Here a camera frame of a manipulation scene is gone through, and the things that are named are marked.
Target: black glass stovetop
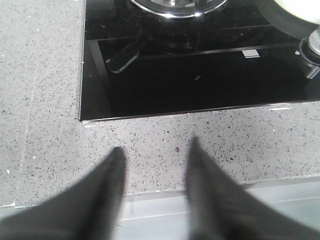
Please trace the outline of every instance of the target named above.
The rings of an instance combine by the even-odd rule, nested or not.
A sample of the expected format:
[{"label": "black glass stovetop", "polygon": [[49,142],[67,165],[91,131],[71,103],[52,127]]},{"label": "black glass stovetop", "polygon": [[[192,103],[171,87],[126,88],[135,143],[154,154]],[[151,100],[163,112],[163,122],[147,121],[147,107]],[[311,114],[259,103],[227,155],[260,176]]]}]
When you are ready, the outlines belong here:
[{"label": "black glass stovetop", "polygon": [[[319,76],[307,79],[299,66],[300,40],[253,0],[230,0],[201,20],[154,18],[127,0],[87,0],[85,14],[81,121],[320,100]],[[142,33],[139,56],[111,72]]]}]

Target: gray countertop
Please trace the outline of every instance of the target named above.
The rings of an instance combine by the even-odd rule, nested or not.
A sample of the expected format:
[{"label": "gray countertop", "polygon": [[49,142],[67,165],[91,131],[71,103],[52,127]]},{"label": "gray countertop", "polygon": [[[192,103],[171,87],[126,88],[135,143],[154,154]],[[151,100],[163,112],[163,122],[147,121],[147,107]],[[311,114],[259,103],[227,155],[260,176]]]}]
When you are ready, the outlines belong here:
[{"label": "gray countertop", "polygon": [[83,0],[0,0],[0,206],[28,206],[125,147],[127,195],[180,190],[192,136],[239,183],[320,173],[320,102],[78,121]]}]

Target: speckled quartz countertop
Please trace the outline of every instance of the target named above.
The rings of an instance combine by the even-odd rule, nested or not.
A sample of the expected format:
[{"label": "speckled quartz countertop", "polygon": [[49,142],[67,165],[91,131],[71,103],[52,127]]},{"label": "speckled quartz countertop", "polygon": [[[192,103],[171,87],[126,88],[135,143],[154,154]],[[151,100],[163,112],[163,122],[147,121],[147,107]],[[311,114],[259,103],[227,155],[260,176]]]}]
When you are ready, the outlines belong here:
[{"label": "speckled quartz countertop", "polygon": [[125,147],[127,195],[180,190],[188,145],[239,183],[320,173],[320,102],[78,121],[83,0],[0,0],[0,206],[37,204]]}]

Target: countertop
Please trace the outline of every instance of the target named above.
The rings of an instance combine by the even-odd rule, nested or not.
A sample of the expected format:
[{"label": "countertop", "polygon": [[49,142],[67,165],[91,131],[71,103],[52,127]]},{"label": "countertop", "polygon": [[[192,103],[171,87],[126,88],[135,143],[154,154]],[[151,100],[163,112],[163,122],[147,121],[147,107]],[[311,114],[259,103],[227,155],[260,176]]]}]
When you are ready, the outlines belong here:
[{"label": "countertop", "polygon": [[192,136],[241,184],[320,175],[320,102],[81,123],[84,0],[0,6],[0,206],[54,196],[117,146],[126,195],[181,190]]}]

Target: white object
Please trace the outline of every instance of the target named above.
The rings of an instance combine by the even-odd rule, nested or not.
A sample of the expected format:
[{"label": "white object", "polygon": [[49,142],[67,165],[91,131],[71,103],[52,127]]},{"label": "white object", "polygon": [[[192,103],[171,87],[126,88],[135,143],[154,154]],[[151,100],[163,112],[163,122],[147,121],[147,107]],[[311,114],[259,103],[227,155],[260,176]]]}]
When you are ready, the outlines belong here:
[{"label": "white object", "polygon": [[274,0],[292,15],[320,25],[320,0]]},{"label": "white object", "polygon": [[242,53],[246,59],[260,58],[259,53],[255,49],[243,50]]}]

